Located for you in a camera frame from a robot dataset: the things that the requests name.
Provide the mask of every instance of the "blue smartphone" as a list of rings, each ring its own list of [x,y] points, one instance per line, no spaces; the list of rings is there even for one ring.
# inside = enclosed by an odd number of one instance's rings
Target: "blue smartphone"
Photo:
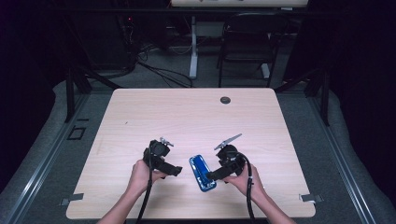
[[[216,181],[208,179],[206,173],[210,172],[204,158],[201,155],[196,155],[190,158],[190,165],[194,172],[195,179],[202,192],[207,192],[216,187]]]

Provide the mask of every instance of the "floor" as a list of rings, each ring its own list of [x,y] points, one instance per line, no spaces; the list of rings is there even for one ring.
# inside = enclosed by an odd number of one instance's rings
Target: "floor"
[[[199,39],[198,75],[194,88],[216,88],[216,68],[219,46],[217,39]],[[292,38],[283,42],[278,57],[272,88],[282,84],[282,75],[292,48]],[[140,55],[138,64],[129,74],[100,74],[123,88],[185,88],[190,69],[188,44],[177,44],[167,51],[152,49]],[[175,71],[171,74],[158,68]],[[234,67],[242,73],[243,67]],[[97,220],[70,220],[65,216],[67,205],[62,199],[73,194],[79,174],[90,151],[92,141],[106,111],[111,89],[90,79],[91,94],[76,92],[76,115],[68,123],[66,117],[65,83],[54,88],[56,104],[36,142],[18,172],[0,195],[0,223],[95,223]],[[347,127],[337,98],[331,94],[330,127],[318,116],[318,99],[306,98],[305,83],[277,95],[290,136],[302,165],[310,191],[321,195],[317,213],[311,218],[296,218],[298,223],[395,223],[396,212],[388,198],[375,186],[364,165],[353,151],[347,137]],[[70,140],[75,127],[84,127],[84,136]],[[153,223],[176,223],[162,220]],[[220,223],[220,220],[200,220],[200,223]],[[223,220],[224,223],[248,223],[247,220]]]

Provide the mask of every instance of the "gray carpet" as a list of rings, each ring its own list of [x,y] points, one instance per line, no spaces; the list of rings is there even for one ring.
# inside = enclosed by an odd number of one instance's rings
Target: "gray carpet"
[[[204,42],[199,48],[198,78],[193,81],[196,88],[217,87],[218,70],[216,69],[216,62],[219,48],[210,44],[210,40],[206,41],[208,42]],[[290,45],[292,45],[292,41],[286,42],[280,52],[279,64],[276,67],[272,87],[281,84]],[[182,52],[186,51],[186,48],[175,50]],[[141,55],[141,57],[146,59],[145,61],[141,60],[141,62],[182,74],[188,74],[190,69],[189,52],[178,54],[171,49],[166,52],[153,50],[148,55]],[[102,75],[108,76],[110,73],[102,73]],[[125,88],[169,88],[170,86],[180,88],[172,83],[167,84],[160,76],[140,65],[137,65],[131,74],[111,80]],[[48,122],[20,169],[0,195],[0,207],[2,209],[0,223],[5,223],[8,220],[7,218],[15,212],[14,208],[17,208],[15,205],[18,205],[21,201],[20,196],[31,176],[34,175],[36,167],[54,147],[59,148],[59,153],[53,156],[53,163],[47,164],[49,171],[44,176],[44,182],[40,183],[38,191],[32,195],[32,200],[26,204],[23,209],[24,212],[20,213],[21,216],[16,219],[20,223],[96,222],[96,220],[69,220],[65,216],[67,206],[59,205],[61,199],[67,198],[74,191],[110,99],[111,90],[108,87],[93,79],[91,84],[94,91],[89,96],[81,96],[81,109],[66,130],[64,130],[66,112],[64,83],[54,89],[57,93],[57,101]],[[317,103],[317,100],[305,98],[299,86],[288,93],[280,93],[277,97],[308,187],[312,193],[320,194],[324,199],[324,202],[316,204],[317,213],[314,217],[297,218],[296,221],[298,223],[361,223],[361,218],[351,200],[345,181],[335,165],[329,139],[323,131],[321,120],[317,116],[318,111],[313,106]],[[389,199],[375,186],[347,140],[347,129],[338,101],[333,94],[331,94],[330,99],[329,120],[330,130],[346,156],[348,166],[361,187],[376,223],[395,223],[396,212]],[[83,128],[85,132],[80,140],[67,140],[68,134],[71,132],[70,129],[74,125],[76,128]],[[56,143],[55,140],[58,136],[60,136],[61,141]],[[248,220],[195,222],[248,223]]]

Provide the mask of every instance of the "chair leg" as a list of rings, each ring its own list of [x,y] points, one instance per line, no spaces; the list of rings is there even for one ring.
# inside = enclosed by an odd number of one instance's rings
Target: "chair leg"
[[[271,80],[272,80],[272,74],[274,73],[274,67],[275,67],[275,62],[272,62],[271,63],[271,68],[270,68],[270,76],[268,77],[266,88],[270,88],[270,84],[271,84]]]
[[[219,60],[219,88],[221,88],[221,80],[222,80],[222,60]]]

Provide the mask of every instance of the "table leg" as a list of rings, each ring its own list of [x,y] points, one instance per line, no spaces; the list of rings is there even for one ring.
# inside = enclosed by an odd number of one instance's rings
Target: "table leg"
[[[197,53],[197,35],[196,35],[195,17],[191,19],[191,64],[190,64],[190,78],[197,77],[198,53]]]

